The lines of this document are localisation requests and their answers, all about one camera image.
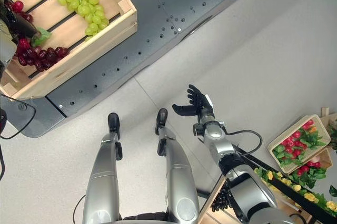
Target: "wooden box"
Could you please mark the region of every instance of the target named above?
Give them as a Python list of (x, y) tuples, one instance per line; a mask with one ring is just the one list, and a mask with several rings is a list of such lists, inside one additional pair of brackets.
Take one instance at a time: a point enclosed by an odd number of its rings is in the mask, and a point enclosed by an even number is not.
[(21, 66), (12, 60), (1, 80), (0, 90), (16, 99), (47, 95), (113, 47), (137, 31), (137, 10), (130, 0), (100, 0), (110, 24), (84, 42), (87, 22), (57, 0), (20, 0), (34, 25), (51, 30), (43, 48), (68, 47), (70, 54), (50, 69), (36, 74), (35, 66)]

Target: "black cable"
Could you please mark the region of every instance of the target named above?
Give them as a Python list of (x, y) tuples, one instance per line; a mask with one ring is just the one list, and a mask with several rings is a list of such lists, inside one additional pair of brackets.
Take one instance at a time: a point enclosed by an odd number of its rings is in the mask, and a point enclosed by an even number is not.
[(78, 207), (78, 205), (80, 204), (80, 202), (82, 201), (82, 199), (84, 199), (85, 195), (83, 195), (83, 197), (77, 202), (76, 204), (76, 207), (74, 208), (74, 211), (73, 211), (73, 224), (76, 224), (75, 223), (75, 211), (76, 211), (76, 208)]
[(0, 163), (1, 163), (1, 174), (0, 174), (0, 181), (5, 174), (5, 162), (4, 157), (2, 156), (1, 145), (0, 145)]
[(289, 215), (289, 217), (293, 217), (293, 216), (299, 217), (303, 221), (303, 224), (307, 224), (305, 218), (302, 215), (300, 215), (299, 213), (292, 213), (291, 215)]
[(259, 138), (259, 144), (258, 144), (253, 150), (251, 150), (251, 151), (249, 151), (249, 152), (247, 152), (247, 153), (245, 153), (245, 154), (241, 154), (241, 155), (240, 155), (241, 157), (244, 157), (244, 156), (246, 156), (246, 155), (250, 155), (251, 153), (254, 153), (254, 152), (257, 151), (257, 150), (261, 147), (261, 145), (262, 145), (262, 141), (263, 141), (262, 136), (261, 136), (259, 133), (255, 132), (255, 131), (247, 130), (247, 129), (246, 129), (246, 130), (240, 130), (240, 131), (228, 133), (227, 130), (226, 130), (226, 128), (225, 128), (225, 126), (223, 126), (223, 127), (221, 127), (221, 128), (222, 128), (222, 130), (225, 132), (225, 134), (228, 135), (228, 136), (231, 136), (231, 135), (237, 135), (237, 134), (241, 134), (241, 133), (252, 133), (252, 134), (256, 135), (256, 136)]
[(21, 102), (21, 103), (23, 103), (23, 104), (25, 104), (25, 105), (27, 105), (28, 107), (31, 107), (32, 109), (33, 109), (33, 116), (31, 117), (31, 119), (26, 123), (26, 125), (25, 126), (23, 126), (23, 128), (22, 129), (20, 129), (17, 133), (15, 133), (14, 135), (12, 135), (12, 136), (10, 136), (10, 137), (3, 137), (3, 136), (1, 136), (0, 135), (0, 138), (1, 139), (4, 139), (4, 140), (9, 140), (9, 139), (12, 139), (13, 137), (15, 137), (15, 136), (17, 136), (18, 134), (20, 134), (30, 123), (31, 123), (31, 121), (34, 119), (34, 117), (35, 117), (35, 114), (36, 114), (36, 109), (35, 109), (35, 107), (33, 107), (32, 105), (30, 105), (30, 104), (28, 104), (28, 103), (26, 103), (26, 102), (23, 102), (23, 101), (21, 101), (21, 100), (17, 100), (17, 99), (14, 99), (14, 98), (10, 98), (10, 97), (8, 97), (7, 95), (4, 95), (4, 94), (0, 94), (1, 96), (4, 96), (4, 97), (6, 97), (6, 98), (8, 98), (8, 99), (12, 99), (12, 100), (14, 100), (14, 101), (17, 101), (17, 102)]

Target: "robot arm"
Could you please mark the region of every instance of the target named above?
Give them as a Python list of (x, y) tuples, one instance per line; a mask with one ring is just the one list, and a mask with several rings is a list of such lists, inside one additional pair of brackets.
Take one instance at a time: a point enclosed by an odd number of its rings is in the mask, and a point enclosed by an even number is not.
[(226, 202), (238, 219), (250, 224), (294, 223), (277, 209), (274, 195), (225, 138), (223, 125), (215, 120), (209, 96), (203, 95), (193, 85), (189, 85), (187, 92), (191, 105), (172, 107), (182, 116), (197, 115), (198, 123), (193, 125), (193, 133), (203, 137), (199, 140), (209, 149), (225, 176)]

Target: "metal platform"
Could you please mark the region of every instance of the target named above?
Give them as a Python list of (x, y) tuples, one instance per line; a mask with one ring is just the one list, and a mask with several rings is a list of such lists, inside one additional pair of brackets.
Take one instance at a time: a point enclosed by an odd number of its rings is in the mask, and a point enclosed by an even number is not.
[[(138, 10), (138, 31), (46, 97), (29, 100), (36, 116), (24, 135), (41, 136), (99, 103), (236, 0), (131, 1)], [(15, 102), (2, 105), (17, 128), (31, 113)]]

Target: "light gray floor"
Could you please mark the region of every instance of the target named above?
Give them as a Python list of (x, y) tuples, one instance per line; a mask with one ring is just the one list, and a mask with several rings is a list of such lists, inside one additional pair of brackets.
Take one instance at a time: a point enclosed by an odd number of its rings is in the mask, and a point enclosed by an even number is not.
[[(229, 131), (258, 131), (264, 143), (255, 155), (276, 168), (265, 148), (271, 140), (322, 106), (337, 111), (336, 73), (337, 0), (238, 0), (85, 114), (37, 139), (2, 140), (0, 222), (70, 223), (112, 111), (122, 123), (122, 216), (165, 210), (165, 159), (153, 134), (161, 107), (169, 110), (196, 185), (211, 189), (220, 173), (192, 135), (195, 118), (171, 109), (187, 103), (188, 83), (211, 96)], [(257, 143), (251, 136), (230, 139), (246, 150)]]

